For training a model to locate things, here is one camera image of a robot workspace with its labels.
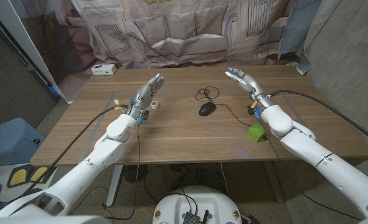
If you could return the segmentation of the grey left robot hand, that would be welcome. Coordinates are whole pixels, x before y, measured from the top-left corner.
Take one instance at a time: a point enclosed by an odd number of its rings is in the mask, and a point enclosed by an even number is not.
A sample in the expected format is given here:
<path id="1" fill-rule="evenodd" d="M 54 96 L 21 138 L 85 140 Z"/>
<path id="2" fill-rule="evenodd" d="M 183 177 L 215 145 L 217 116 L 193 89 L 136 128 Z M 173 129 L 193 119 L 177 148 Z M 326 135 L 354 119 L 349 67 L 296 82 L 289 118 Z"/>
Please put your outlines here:
<path id="1" fill-rule="evenodd" d="M 164 77 L 159 73 L 145 83 L 136 93 L 133 103 L 126 114 L 134 119 L 139 119 L 145 109 L 153 101 L 153 97 L 162 88 L 165 82 Z"/>

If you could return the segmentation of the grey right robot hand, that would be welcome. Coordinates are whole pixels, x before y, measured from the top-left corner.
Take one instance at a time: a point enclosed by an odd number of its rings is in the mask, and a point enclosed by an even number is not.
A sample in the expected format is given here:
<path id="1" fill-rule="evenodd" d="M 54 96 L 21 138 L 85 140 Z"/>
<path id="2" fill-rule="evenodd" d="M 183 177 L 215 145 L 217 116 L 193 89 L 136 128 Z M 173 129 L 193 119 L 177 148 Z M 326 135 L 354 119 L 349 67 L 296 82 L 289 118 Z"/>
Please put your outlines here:
<path id="1" fill-rule="evenodd" d="M 248 93 L 252 99 L 257 101 L 262 107 L 268 108 L 273 106 L 272 100 L 264 93 L 262 87 L 251 75 L 237 69 L 229 67 L 225 74 Z"/>

